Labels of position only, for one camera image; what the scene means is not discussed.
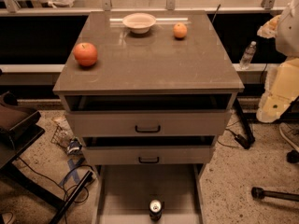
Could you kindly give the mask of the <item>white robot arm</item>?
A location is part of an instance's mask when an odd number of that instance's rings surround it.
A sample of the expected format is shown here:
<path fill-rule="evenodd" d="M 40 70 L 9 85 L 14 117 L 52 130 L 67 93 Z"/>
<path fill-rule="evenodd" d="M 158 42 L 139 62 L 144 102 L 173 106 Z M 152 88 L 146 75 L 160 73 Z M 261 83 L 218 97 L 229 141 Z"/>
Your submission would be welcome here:
<path fill-rule="evenodd" d="M 276 51 L 286 59 L 267 71 L 256 118 L 272 123 L 299 97 L 299 0 L 291 0 L 281 14 L 267 21 L 258 36 L 274 38 Z"/>

